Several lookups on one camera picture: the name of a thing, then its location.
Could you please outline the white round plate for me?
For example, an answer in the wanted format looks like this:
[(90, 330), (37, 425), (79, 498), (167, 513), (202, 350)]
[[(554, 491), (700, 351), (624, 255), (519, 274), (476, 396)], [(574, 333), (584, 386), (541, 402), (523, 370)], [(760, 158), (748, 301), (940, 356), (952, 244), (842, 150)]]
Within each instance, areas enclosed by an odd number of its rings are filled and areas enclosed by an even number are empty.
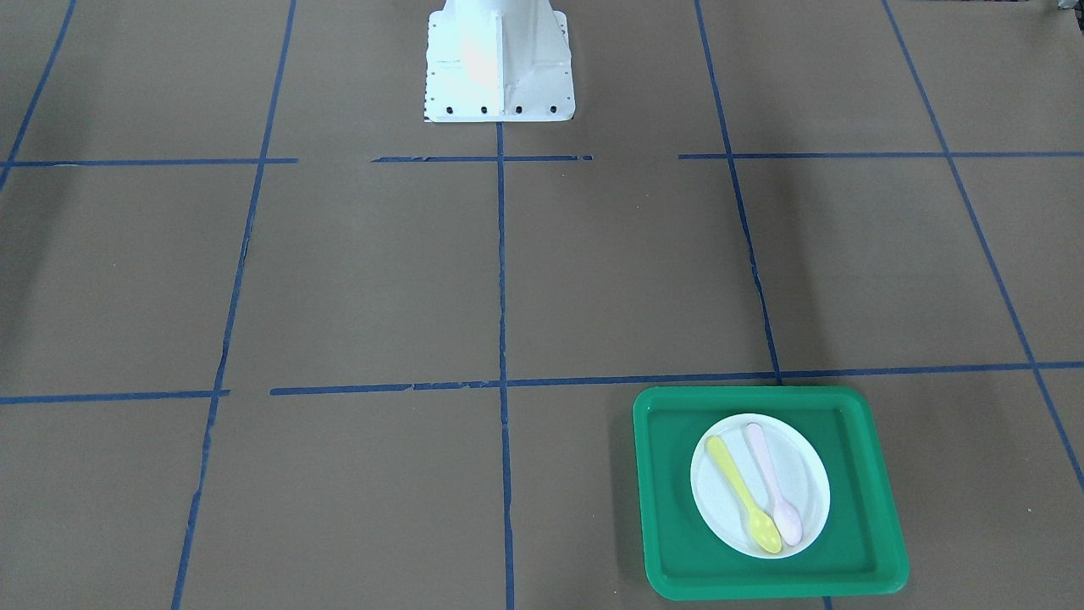
[[(769, 516), (766, 486), (744, 436), (746, 425), (750, 421), (758, 421), (766, 432), (782, 493), (787, 501), (793, 503), (802, 520), (802, 541), (796, 547), (783, 544), (779, 553), (762, 551), (751, 540), (746, 525), (746, 510), (705, 449), (705, 440), (710, 434), (720, 436), (727, 443), (737, 467), (743, 471), (744, 482), (749, 486), (756, 503)], [(700, 512), (705, 525), (732, 551), (743, 553), (744, 556), (758, 560), (782, 560), (806, 551), (823, 533), (830, 512), (830, 483), (817, 450), (791, 424), (770, 414), (732, 414), (710, 425), (694, 445), (689, 482), (694, 506)]]

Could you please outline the green plastic tray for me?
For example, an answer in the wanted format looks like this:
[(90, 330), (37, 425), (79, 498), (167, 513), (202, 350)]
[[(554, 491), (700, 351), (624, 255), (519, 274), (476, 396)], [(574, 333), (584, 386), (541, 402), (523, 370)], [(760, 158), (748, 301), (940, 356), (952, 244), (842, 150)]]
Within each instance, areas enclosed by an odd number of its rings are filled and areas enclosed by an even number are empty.
[[(806, 551), (758, 560), (732, 551), (694, 506), (689, 465), (710, 425), (770, 414), (823, 459), (830, 512)], [(659, 386), (633, 405), (640, 521), (648, 582), (671, 600), (892, 594), (909, 577), (872, 408), (843, 386)]]

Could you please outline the brown paper table cover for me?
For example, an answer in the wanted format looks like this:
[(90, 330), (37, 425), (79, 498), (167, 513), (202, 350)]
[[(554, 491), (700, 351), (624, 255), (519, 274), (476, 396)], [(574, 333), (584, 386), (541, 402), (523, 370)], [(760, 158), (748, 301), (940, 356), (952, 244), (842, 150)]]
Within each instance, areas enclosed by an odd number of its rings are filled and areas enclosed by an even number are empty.
[(872, 404), (906, 586), (749, 609), (1080, 609), (1072, 12), (559, 1), (499, 126), (440, 7), (4, 1), (4, 609), (681, 609), (673, 385)]

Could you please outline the yellow plastic spoon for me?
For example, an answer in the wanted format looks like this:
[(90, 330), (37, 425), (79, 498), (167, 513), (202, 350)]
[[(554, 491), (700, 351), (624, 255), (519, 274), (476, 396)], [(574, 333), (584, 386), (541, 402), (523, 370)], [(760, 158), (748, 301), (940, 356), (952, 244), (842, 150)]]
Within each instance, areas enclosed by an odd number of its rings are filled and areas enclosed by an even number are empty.
[(705, 449), (707, 449), (713, 463), (717, 464), (717, 468), (727, 479), (730, 486), (733, 488), (737, 499), (743, 505), (744, 512), (746, 512), (744, 520), (746, 520), (751, 540), (754, 541), (754, 544), (762, 551), (782, 551), (783, 538), (779, 529), (775, 525), (773, 518), (767, 516), (766, 511), (761, 509), (758, 503), (756, 503), (754, 496), (749, 491), (749, 486), (747, 486), (746, 480), (743, 477), (743, 471), (737, 467), (737, 463), (734, 460), (727, 443), (720, 436), (710, 434), (705, 440)]

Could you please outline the pink plastic spoon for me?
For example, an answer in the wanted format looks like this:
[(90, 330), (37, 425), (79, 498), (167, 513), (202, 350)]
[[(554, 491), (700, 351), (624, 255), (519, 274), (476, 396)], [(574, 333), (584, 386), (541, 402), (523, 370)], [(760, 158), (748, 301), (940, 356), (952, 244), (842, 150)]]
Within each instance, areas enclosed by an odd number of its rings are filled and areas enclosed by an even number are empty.
[(754, 457), (756, 467), (761, 473), (769, 494), (769, 516), (776, 525), (782, 543), (796, 547), (803, 537), (802, 520), (793, 503), (787, 501), (782, 493), (766, 432), (758, 421), (750, 421), (744, 428), (746, 428), (744, 429), (744, 439), (747, 441), (747, 447)]

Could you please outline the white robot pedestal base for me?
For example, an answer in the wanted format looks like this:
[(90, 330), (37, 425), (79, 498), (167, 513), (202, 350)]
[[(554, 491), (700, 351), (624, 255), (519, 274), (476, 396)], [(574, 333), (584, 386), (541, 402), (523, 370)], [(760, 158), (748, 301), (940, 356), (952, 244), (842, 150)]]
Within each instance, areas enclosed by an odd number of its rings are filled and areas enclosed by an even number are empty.
[(427, 20), (425, 59), (430, 124), (575, 117), (568, 20), (549, 1), (446, 1)]

